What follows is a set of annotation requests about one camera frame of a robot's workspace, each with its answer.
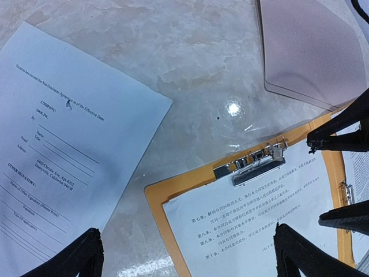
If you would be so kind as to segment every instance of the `paper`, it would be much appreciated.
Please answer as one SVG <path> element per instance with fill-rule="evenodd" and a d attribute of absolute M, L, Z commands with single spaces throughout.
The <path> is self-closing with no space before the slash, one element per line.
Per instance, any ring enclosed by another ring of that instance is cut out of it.
<path fill-rule="evenodd" d="M 357 122 L 339 132 L 337 135 L 352 133 L 360 128 Z M 369 152 L 342 152 L 345 164 L 346 182 L 353 186 L 355 203 L 369 200 Z M 358 232 L 352 234 L 353 259 L 359 263 L 369 250 L 369 237 Z"/>
<path fill-rule="evenodd" d="M 2 276 L 104 228 L 171 101 L 23 23 L 0 52 Z"/>
<path fill-rule="evenodd" d="M 246 186 L 224 177 L 163 205 L 192 276 L 277 276 L 277 222 L 338 256 L 336 229 L 318 224 L 333 209 L 326 167 L 308 150 L 305 141 L 289 147 L 285 165 Z"/>

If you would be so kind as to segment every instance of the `black object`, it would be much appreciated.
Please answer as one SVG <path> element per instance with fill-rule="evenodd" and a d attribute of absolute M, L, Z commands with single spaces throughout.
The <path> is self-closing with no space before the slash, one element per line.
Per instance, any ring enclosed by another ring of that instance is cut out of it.
<path fill-rule="evenodd" d="M 341 114 L 331 119 L 322 126 L 316 128 L 307 135 L 307 145 L 311 147 L 309 153 L 317 150 L 331 151 L 369 151 L 369 89 L 361 94 Z M 361 130 L 341 136 L 332 134 L 345 129 L 360 121 Z"/>
<path fill-rule="evenodd" d="M 278 277 L 368 277 L 321 251 L 287 224 L 277 224 L 274 236 Z"/>
<path fill-rule="evenodd" d="M 98 229 L 90 228 L 52 259 L 22 277 L 101 277 L 104 249 Z"/>
<path fill-rule="evenodd" d="M 326 212 L 319 224 L 369 235 L 369 200 Z"/>

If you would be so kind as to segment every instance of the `paper on clipboard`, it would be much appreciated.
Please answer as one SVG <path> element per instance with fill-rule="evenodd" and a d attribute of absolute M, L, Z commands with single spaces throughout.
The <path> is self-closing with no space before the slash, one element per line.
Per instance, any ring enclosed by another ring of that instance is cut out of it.
<path fill-rule="evenodd" d="M 192 276 L 276 276 L 277 222 L 337 257 L 336 230 L 318 224 L 333 209 L 322 155 L 309 155 L 304 141 L 285 155 L 284 166 L 246 186 L 224 177 L 163 205 Z"/>

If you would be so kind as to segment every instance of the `white paper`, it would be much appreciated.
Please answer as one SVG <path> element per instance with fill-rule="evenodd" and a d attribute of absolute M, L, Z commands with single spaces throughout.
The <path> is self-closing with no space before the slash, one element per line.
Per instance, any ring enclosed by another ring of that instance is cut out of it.
<path fill-rule="evenodd" d="M 102 231 L 171 101 L 26 23 L 0 87 L 1 275 L 19 276 Z"/>
<path fill-rule="evenodd" d="M 357 122 L 339 132 L 337 135 L 352 133 L 360 128 Z M 355 202 L 369 200 L 369 152 L 342 152 L 345 164 L 346 182 L 353 186 Z M 353 259 L 359 263 L 369 250 L 369 237 L 358 232 L 352 234 Z"/>
<path fill-rule="evenodd" d="M 277 222 L 338 256 L 336 229 L 318 224 L 333 209 L 326 167 L 321 153 L 308 151 L 302 141 L 287 149 L 284 166 L 246 186 L 224 177 L 164 204 L 192 276 L 277 276 Z"/>

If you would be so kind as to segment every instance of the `clipboard clip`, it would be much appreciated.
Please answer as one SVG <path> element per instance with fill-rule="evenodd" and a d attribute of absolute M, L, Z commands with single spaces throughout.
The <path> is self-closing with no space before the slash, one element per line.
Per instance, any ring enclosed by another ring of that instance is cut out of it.
<path fill-rule="evenodd" d="M 284 151 L 288 148 L 287 142 L 270 145 L 263 149 L 250 153 L 240 159 L 231 161 L 213 169 L 216 179 L 220 179 L 232 173 L 234 187 L 244 185 L 252 179 L 264 175 L 273 169 L 285 164 Z"/>
<path fill-rule="evenodd" d="M 346 180 L 341 183 L 342 189 L 345 190 L 348 205 L 355 204 L 355 198 L 353 196 L 353 186 L 347 184 Z"/>

